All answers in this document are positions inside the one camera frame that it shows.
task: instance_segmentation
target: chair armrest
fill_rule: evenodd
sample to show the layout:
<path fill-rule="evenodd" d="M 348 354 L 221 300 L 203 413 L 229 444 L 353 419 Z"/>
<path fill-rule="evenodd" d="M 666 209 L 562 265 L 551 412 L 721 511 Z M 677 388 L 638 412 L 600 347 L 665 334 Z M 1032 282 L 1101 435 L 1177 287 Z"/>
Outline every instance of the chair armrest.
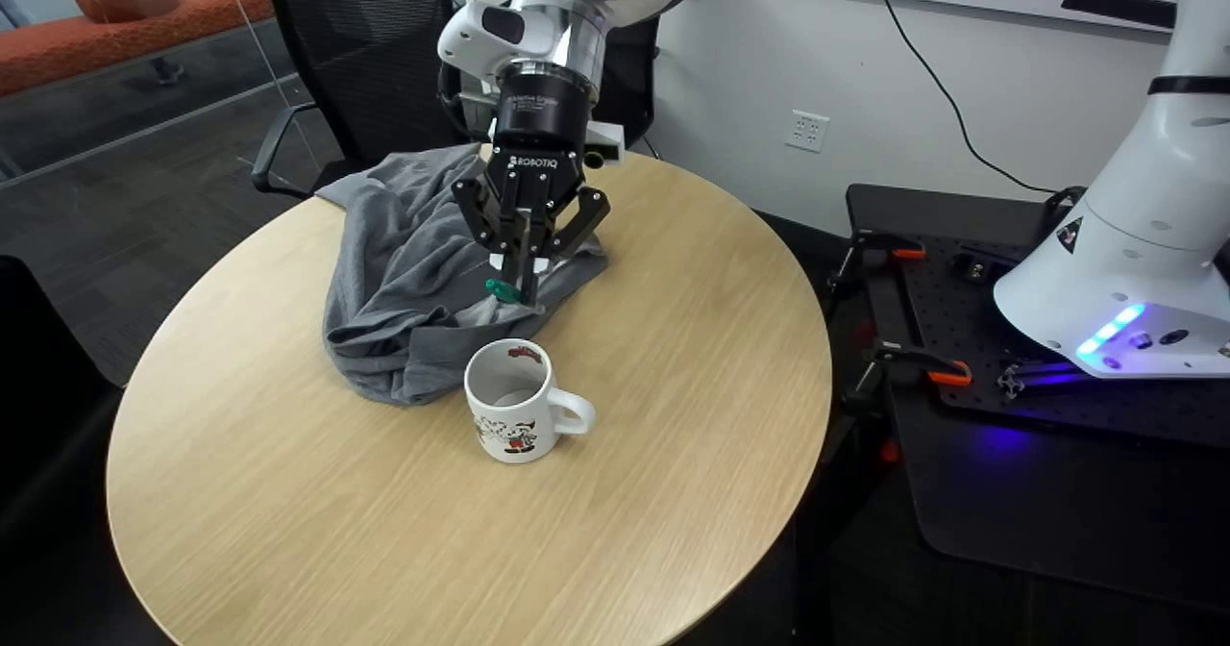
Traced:
<path fill-rule="evenodd" d="M 273 124 L 264 133 L 264 142 L 261 143 L 261 150 L 252 164 L 252 185 L 256 187 L 256 191 L 294 196 L 296 199 L 308 199 L 311 196 L 306 191 L 269 187 L 269 167 L 273 165 L 273 155 L 278 151 L 282 137 L 285 135 L 287 128 L 290 126 L 290 121 L 294 119 L 296 112 L 311 111 L 311 108 L 316 108 L 316 103 L 299 103 L 299 106 L 283 107 L 282 112 L 278 112 L 278 116 L 273 117 Z"/>

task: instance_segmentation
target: black office chair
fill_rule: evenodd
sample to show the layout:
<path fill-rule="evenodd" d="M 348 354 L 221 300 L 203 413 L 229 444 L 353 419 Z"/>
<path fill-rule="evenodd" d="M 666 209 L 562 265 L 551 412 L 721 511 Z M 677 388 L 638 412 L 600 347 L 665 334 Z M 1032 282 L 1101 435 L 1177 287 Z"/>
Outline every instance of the black office chair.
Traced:
<path fill-rule="evenodd" d="M 122 390 L 0 257 L 0 644 L 170 645 L 119 566 L 103 475 Z"/>
<path fill-rule="evenodd" d="M 306 199 L 335 178 L 369 169 L 391 151 L 454 146 L 469 138 L 461 107 L 439 103 L 435 42 L 453 0 L 272 0 L 278 28 L 312 103 L 284 108 L 269 126 L 252 165 L 258 191 Z M 461 89 L 445 68 L 449 91 Z M 309 191 L 269 186 L 269 165 L 296 112 L 320 108 L 343 160 L 321 169 Z"/>
<path fill-rule="evenodd" d="M 603 85 L 593 119 L 624 126 L 625 146 L 645 139 L 653 124 L 653 60 L 657 57 L 658 16 L 606 33 Z"/>

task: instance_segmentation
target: round wooden table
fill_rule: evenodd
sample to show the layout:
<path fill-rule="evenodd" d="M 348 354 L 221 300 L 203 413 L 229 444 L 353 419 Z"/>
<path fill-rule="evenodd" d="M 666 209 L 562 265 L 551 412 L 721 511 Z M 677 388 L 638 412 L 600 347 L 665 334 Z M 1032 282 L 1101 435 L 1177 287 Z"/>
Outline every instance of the round wooden table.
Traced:
<path fill-rule="evenodd" d="M 812 287 L 724 191 L 629 155 L 590 173 L 610 266 L 535 341 L 598 427 L 510 466 L 465 395 L 351 391 L 321 316 L 343 213 L 311 199 L 184 295 L 107 463 L 121 562 L 187 646 L 663 644 L 791 518 L 830 362 Z"/>

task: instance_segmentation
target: mesh chair back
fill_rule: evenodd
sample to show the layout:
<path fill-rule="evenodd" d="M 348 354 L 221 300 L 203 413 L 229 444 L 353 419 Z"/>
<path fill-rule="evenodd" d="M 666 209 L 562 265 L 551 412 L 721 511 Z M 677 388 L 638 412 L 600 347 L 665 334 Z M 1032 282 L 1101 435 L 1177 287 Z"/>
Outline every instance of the mesh chair back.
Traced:
<path fill-rule="evenodd" d="M 658 18 L 606 33 L 603 85 L 593 117 L 624 126 L 624 144 L 645 137 L 653 124 L 653 55 L 658 47 Z"/>
<path fill-rule="evenodd" d="M 272 1 L 299 78 L 348 160 L 469 142 L 437 98 L 435 44 L 453 0 Z M 445 80 L 460 90 L 456 69 Z"/>

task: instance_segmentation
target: white wall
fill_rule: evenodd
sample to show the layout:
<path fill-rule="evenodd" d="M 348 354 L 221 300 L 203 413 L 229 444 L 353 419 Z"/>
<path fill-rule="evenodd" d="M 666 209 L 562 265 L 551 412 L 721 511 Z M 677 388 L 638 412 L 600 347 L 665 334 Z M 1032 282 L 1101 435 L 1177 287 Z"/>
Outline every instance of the white wall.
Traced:
<path fill-rule="evenodd" d="M 984 156 L 1087 185 L 1134 123 L 1164 33 L 897 2 Z M 1038 198 L 975 162 L 879 0 L 686 0 L 662 20 L 651 142 L 749 207 L 839 235 L 850 182 Z M 791 108 L 830 117 L 785 146 Z"/>

